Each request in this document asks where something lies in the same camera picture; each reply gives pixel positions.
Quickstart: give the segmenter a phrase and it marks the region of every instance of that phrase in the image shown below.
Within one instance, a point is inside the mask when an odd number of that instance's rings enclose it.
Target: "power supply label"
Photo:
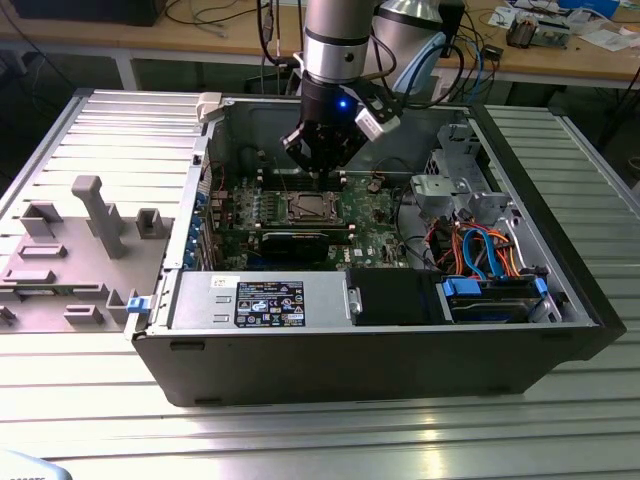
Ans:
[[[302,282],[238,282],[236,326],[304,327]]]

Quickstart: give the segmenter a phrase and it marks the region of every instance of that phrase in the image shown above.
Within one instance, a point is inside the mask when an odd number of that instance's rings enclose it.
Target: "aluminum profile table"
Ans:
[[[167,129],[176,129],[180,138],[197,136],[194,117],[181,108],[195,103],[195,96],[121,95],[95,92],[74,99],[5,195],[2,210],[18,208],[14,204],[20,205],[26,189],[35,188],[29,185],[38,184],[50,171],[47,165],[56,164],[52,160],[86,158],[58,151],[71,135],[105,128],[122,133],[121,138],[165,141]],[[180,105],[169,105],[173,101]],[[147,115],[157,103],[161,112]],[[50,459],[76,480],[176,479],[187,472],[224,479],[638,478],[640,298],[632,285],[640,277],[634,253],[640,234],[628,192],[586,145],[578,150],[569,143],[552,146],[556,140],[581,140],[566,119],[531,109],[490,112],[629,328],[595,359],[561,365],[520,396],[187,409],[166,401],[120,333],[0,335],[1,447]],[[138,123],[143,118],[155,120],[143,126]],[[124,121],[129,124],[125,129],[119,123]],[[129,128],[148,130],[134,133]],[[117,173],[117,164],[100,151],[91,150],[93,159],[78,161],[77,168]],[[564,156],[554,157],[555,151]],[[579,152],[584,157],[574,158]],[[185,159],[180,156],[172,165],[179,169]],[[545,159],[556,161],[540,163]],[[583,162],[583,169],[561,163],[576,161]],[[73,162],[66,162],[69,170],[63,171],[77,173]],[[154,160],[152,178],[160,182],[158,188],[178,188],[165,185],[179,179],[164,175],[182,173],[164,171],[166,162]],[[581,202],[572,200],[572,189]],[[56,201],[66,204],[65,199]],[[142,199],[115,201],[120,209],[121,203]],[[594,215],[596,206],[580,208],[601,201],[616,212],[613,217]],[[171,200],[162,203],[169,211],[172,205]],[[16,235],[6,230],[8,224],[15,222],[0,222],[0,233]],[[611,235],[605,239],[606,232],[619,232],[618,240],[609,239]],[[598,254],[596,245],[601,244],[614,253]]]

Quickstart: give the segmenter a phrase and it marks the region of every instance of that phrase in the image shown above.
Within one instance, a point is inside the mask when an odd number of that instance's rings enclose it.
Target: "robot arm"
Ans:
[[[401,109],[362,77],[375,0],[309,0],[300,122],[282,142],[315,178],[400,124]],[[358,113],[358,102],[364,108]]]

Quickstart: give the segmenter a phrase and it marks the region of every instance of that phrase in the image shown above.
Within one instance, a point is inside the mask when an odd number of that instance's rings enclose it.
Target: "connector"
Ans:
[[[273,12],[267,11],[264,22],[262,22],[262,38],[268,44],[273,39]]]

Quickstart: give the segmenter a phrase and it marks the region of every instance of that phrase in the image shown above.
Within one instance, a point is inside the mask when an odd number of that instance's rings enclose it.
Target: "slotted aluminum surface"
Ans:
[[[633,267],[607,265],[591,267],[601,281],[626,272],[637,282]],[[0,442],[76,480],[635,479],[635,315],[598,357],[561,365],[522,396],[218,409],[170,405],[121,334],[5,335]]]
[[[487,110],[620,318],[639,328],[637,199],[566,118],[546,109]]]

